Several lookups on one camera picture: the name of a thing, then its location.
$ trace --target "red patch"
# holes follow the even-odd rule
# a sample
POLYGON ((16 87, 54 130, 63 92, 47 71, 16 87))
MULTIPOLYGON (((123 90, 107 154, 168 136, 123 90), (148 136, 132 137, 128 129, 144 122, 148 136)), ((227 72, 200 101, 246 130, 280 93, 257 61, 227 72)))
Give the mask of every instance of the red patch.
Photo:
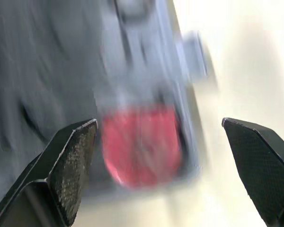
POLYGON ((120 111, 103 121, 103 156, 115 181, 131 188, 171 181, 182 163, 174 109, 120 111))

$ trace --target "gray cloth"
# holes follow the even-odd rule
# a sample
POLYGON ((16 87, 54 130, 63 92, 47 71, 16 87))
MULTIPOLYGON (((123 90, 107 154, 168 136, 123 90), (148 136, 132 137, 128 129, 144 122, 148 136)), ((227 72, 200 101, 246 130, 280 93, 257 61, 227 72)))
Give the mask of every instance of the gray cloth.
POLYGON ((96 0, 0 0, 0 200, 62 127, 97 117, 96 0))

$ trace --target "gray object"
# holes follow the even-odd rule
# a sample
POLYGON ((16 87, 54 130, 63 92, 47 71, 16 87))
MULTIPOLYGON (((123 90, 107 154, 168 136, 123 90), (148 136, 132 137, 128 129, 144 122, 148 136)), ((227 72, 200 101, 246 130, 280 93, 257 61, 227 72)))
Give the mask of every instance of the gray object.
MULTIPOLYGON (((109 3, 100 4, 105 74, 93 84, 99 126, 101 117, 120 109, 158 104, 174 107, 184 163, 170 185, 191 181, 200 166, 185 84, 207 77, 200 37, 192 33, 183 40, 175 33, 165 0, 156 0, 145 17, 126 21, 114 13, 109 3)), ((89 204, 135 192, 113 181, 105 167, 99 139, 89 189, 82 202, 89 204)))

